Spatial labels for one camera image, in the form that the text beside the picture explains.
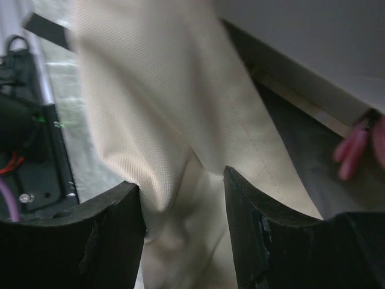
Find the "pink object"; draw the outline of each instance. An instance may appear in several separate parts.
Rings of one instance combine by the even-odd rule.
[[[369,138],[369,131],[365,130],[365,123],[355,126],[350,135],[341,142],[334,151],[333,158],[341,163],[338,175],[344,181],[349,180],[356,171],[359,160],[365,151]]]
[[[370,135],[375,155],[385,168],[385,117],[382,116],[373,128],[367,129],[366,125],[366,121],[356,125],[349,136],[334,150],[333,159],[341,163],[338,176],[344,181],[349,180],[356,171]]]

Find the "beige fabric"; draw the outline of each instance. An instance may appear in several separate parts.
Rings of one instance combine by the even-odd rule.
[[[140,186],[146,289],[236,288],[223,170],[319,217],[208,0],[76,0],[104,162]]]

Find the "gray wall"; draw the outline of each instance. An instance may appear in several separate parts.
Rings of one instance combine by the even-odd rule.
[[[214,3],[225,20],[385,113],[385,0]]]

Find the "metal screw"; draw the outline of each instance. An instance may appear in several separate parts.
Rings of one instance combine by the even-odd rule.
[[[20,203],[27,204],[32,203],[35,199],[35,196],[33,194],[21,194],[19,197]]]

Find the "beige trousers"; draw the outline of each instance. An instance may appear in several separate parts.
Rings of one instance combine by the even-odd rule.
[[[209,0],[75,0],[97,151],[141,190],[146,289],[236,288],[223,170],[320,218]]]

